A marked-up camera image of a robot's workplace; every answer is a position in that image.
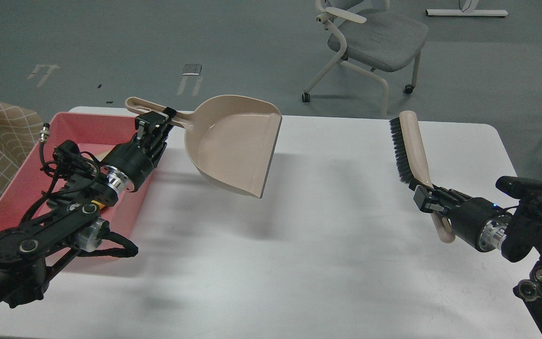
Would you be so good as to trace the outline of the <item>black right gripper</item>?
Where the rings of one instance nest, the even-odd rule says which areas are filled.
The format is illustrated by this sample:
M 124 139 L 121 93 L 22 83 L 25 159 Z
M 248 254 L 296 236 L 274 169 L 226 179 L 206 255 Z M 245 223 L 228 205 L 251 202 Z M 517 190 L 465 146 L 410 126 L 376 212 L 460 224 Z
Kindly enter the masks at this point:
M 413 178 L 409 189 L 420 211 L 446 215 L 456 236 L 479 252 L 501 249 L 506 239 L 505 230 L 513 215 L 493 202 L 436 185 L 427 186 Z

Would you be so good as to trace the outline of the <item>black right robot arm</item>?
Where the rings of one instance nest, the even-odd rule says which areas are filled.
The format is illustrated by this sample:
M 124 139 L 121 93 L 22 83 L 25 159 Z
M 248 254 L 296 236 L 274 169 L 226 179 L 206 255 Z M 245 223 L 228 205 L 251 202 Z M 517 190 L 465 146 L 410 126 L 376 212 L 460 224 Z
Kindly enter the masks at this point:
M 502 176 L 495 187 L 518 200 L 510 213 L 482 197 L 471 197 L 453 189 L 409 182 L 414 202 L 424 213 L 436 212 L 451 224 L 454 234 L 479 252 L 499 250 L 509 262 L 524 259 L 531 250 L 539 260 L 514 288 L 542 333 L 542 182 L 530 178 Z

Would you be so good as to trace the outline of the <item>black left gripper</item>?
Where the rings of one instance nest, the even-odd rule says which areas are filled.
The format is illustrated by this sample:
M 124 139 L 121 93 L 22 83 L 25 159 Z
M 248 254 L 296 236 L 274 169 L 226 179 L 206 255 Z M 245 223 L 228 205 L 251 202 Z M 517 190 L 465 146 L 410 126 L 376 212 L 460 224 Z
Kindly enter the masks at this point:
M 162 113 L 140 114 L 134 122 L 133 141 L 116 145 L 104 156 L 102 165 L 107 172 L 107 185 L 117 193 L 138 191 L 153 168 L 157 168 L 177 111 L 166 107 Z

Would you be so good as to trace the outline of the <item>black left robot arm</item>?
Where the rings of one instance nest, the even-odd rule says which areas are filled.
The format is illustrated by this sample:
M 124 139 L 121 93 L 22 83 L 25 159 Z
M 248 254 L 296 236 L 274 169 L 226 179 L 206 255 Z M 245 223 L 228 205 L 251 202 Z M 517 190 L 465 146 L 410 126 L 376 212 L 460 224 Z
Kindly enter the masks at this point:
M 169 107 L 140 114 L 133 137 L 101 161 L 73 141 L 56 146 L 45 161 L 50 125 L 43 124 L 41 171 L 52 182 L 17 227 L 0 231 L 0 302 L 16 307 L 43 299 L 50 281 L 78 256 L 138 254 L 132 241 L 110 230 L 101 211 L 114 206 L 123 190 L 137 191 L 157 167 L 177 114 Z

